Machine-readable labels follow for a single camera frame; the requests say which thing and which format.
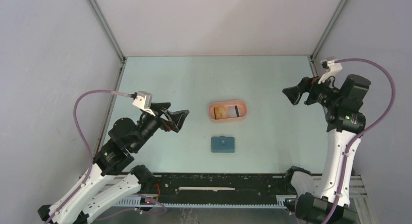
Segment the pink oval tray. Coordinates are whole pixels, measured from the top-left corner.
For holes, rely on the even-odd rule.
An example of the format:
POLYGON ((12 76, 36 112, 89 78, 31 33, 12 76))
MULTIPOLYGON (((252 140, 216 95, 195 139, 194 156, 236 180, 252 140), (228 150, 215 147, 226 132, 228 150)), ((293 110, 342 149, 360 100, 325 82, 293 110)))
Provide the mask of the pink oval tray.
POLYGON ((215 122, 215 123, 241 121, 241 120, 245 119, 245 117, 247 116, 247 113, 248 113, 247 106, 246 106, 246 103, 243 100, 230 100, 230 101, 213 102, 208 107, 209 118, 212 122, 215 122), (215 119, 214 110, 213 110, 214 107, 225 106, 227 108, 228 106, 232 106, 232 105, 237 105, 238 106, 239 113, 240 113, 239 118, 227 118, 227 119, 220 119, 220 120, 215 119))

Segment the blue card holder wallet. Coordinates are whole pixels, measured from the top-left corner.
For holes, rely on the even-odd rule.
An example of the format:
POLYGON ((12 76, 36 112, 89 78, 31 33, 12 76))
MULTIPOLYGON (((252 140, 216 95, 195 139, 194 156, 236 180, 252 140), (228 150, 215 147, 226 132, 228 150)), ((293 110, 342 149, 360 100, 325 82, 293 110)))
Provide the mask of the blue card holder wallet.
POLYGON ((211 152, 212 153, 234 153, 235 152, 235 138, 218 136, 211 138, 211 152))

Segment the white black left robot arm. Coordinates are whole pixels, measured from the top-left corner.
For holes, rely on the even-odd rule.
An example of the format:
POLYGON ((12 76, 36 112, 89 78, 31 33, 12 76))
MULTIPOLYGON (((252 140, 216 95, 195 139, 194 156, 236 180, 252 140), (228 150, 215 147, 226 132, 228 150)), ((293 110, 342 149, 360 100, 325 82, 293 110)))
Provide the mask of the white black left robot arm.
POLYGON ((161 129, 178 133, 189 110, 169 111, 171 103, 153 103, 152 113, 143 111, 139 120, 118 119, 109 140, 93 157, 91 168, 75 186, 53 205, 38 209, 47 224, 91 224, 121 199, 133 193, 148 193, 154 186, 154 175, 145 165, 137 165, 120 182, 103 190, 133 161, 133 154, 161 129))

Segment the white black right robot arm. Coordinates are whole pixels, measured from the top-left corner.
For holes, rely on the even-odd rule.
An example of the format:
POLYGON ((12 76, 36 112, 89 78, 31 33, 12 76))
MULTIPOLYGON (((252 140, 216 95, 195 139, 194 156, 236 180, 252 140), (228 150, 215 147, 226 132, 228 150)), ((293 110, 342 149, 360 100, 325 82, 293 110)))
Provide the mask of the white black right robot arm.
POLYGON ((314 185, 311 173, 292 166, 282 181, 285 192, 298 194, 292 212, 298 219, 312 224, 353 224, 357 213, 350 210, 349 183, 354 154, 365 129, 366 118, 359 112, 371 82, 359 75, 347 76, 341 88, 320 77, 304 77, 296 86, 282 92, 293 105, 304 93, 306 105, 319 103, 327 109, 327 154, 321 181, 314 185))

